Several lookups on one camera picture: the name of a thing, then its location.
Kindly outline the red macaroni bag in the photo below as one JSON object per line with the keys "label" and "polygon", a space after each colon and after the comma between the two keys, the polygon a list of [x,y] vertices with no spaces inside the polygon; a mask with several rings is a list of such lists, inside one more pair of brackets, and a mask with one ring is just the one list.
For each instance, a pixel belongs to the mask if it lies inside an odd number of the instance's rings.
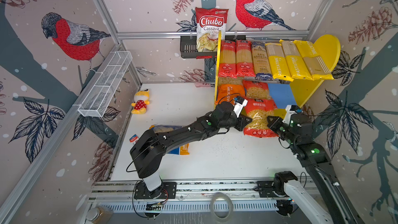
{"label": "red macaroni bag", "polygon": [[256,99],[256,100],[272,99],[269,93],[269,87],[267,83],[243,80],[243,86],[246,91],[246,97],[248,99]]}
{"label": "red macaroni bag", "polygon": [[255,138],[274,138],[277,136],[267,126],[267,117],[273,116],[274,111],[277,109],[272,99],[248,99],[244,109],[246,116],[252,119],[252,122],[244,127],[244,135]]}

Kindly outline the orange Pastatime macaroni bag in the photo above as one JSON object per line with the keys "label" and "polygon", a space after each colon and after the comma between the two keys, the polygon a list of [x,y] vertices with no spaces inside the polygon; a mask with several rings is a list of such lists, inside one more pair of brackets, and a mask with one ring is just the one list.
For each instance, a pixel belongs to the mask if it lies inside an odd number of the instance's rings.
{"label": "orange Pastatime macaroni bag", "polygon": [[245,89],[243,86],[243,78],[232,78],[232,77],[219,77],[217,85],[217,94],[215,105],[222,102],[230,102],[233,105],[235,97],[245,97]]}

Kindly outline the dark blue spaghetti bag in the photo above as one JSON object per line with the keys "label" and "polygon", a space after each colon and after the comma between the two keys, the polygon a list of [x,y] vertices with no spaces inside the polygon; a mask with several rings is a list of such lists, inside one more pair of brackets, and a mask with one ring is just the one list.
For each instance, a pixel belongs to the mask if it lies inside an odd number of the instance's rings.
{"label": "dark blue spaghetti bag", "polygon": [[256,79],[263,81],[273,80],[265,43],[252,41],[251,52]]}

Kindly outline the red spaghetti bag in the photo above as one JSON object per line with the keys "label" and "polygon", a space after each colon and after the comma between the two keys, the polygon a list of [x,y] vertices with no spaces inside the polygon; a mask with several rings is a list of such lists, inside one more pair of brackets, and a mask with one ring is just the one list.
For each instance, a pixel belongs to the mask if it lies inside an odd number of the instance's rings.
{"label": "red spaghetti bag", "polygon": [[236,43],[234,41],[221,41],[218,76],[236,78]]}
{"label": "red spaghetti bag", "polygon": [[251,41],[236,41],[236,76],[255,77],[254,64],[252,60]]}

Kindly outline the yellow Pastatime spaghetti bag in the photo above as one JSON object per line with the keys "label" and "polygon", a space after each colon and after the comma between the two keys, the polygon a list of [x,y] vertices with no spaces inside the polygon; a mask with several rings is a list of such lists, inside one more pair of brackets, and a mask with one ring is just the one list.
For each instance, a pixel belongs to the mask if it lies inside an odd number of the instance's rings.
{"label": "yellow Pastatime spaghetti bag", "polygon": [[300,52],[292,41],[280,40],[290,75],[293,79],[313,80]]}
{"label": "yellow Pastatime spaghetti bag", "polygon": [[266,43],[265,49],[268,55],[272,77],[274,79],[292,82],[293,78],[290,75],[282,45],[278,43]]}
{"label": "yellow Pastatime spaghetti bag", "polygon": [[313,80],[334,80],[322,56],[310,41],[294,40]]}

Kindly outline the blue macaroni bag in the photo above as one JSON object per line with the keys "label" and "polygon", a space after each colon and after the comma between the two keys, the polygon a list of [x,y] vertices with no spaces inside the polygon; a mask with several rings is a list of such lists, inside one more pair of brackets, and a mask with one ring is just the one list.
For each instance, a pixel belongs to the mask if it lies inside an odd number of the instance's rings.
{"label": "blue macaroni bag", "polygon": [[[155,133],[160,132],[170,132],[181,128],[181,126],[177,125],[152,125],[150,129],[153,129]],[[189,155],[188,151],[189,145],[185,144],[178,148],[175,148],[169,152],[170,155]]]}

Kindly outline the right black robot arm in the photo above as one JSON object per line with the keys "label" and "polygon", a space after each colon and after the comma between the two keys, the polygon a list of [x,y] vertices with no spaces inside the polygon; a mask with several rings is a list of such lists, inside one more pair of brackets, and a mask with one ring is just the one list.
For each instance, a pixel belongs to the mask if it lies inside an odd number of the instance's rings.
{"label": "right black robot arm", "polygon": [[340,185],[331,159],[313,140],[310,119],[302,113],[293,113],[285,118],[268,116],[267,121],[267,126],[289,143],[292,153],[317,186],[327,209],[323,209],[289,173],[280,178],[282,192],[295,201],[313,224],[362,224],[364,221]]}

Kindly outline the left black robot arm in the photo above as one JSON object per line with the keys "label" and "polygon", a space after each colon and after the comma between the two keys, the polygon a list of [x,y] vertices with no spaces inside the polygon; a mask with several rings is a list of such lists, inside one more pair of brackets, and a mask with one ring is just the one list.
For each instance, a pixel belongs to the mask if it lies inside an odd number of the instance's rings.
{"label": "left black robot arm", "polygon": [[131,148],[130,155],[135,171],[147,190],[157,192],[163,189],[158,169],[165,154],[185,144],[221,135],[221,129],[226,129],[223,134],[231,128],[243,131],[252,122],[250,117],[241,114],[247,103],[247,99],[238,96],[233,104],[221,102],[212,112],[197,118],[190,125],[167,132],[155,133],[153,129],[145,131]]}

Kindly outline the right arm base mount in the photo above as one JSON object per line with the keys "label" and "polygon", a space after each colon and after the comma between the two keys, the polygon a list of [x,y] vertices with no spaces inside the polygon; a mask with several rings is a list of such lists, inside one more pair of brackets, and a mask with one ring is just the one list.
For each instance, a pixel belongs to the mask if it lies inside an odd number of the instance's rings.
{"label": "right arm base mount", "polygon": [[291,171],[283,171],[276,173],[272,181],[258,181],[253,188],[258,192],[260,198],[286,197],[284,184],[290,180],[297,180],[297,177]]}

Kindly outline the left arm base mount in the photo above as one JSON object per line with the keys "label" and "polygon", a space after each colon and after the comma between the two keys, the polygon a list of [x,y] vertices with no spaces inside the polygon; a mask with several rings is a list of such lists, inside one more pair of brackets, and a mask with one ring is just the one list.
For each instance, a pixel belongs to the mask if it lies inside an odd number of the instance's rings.
{"label": "left arm base mount", "polygon": [[177,191],[176,182],[163,182],[160,187],[150,191],[143,181],[139,181],[134,189],[134,200],[175,199]]}

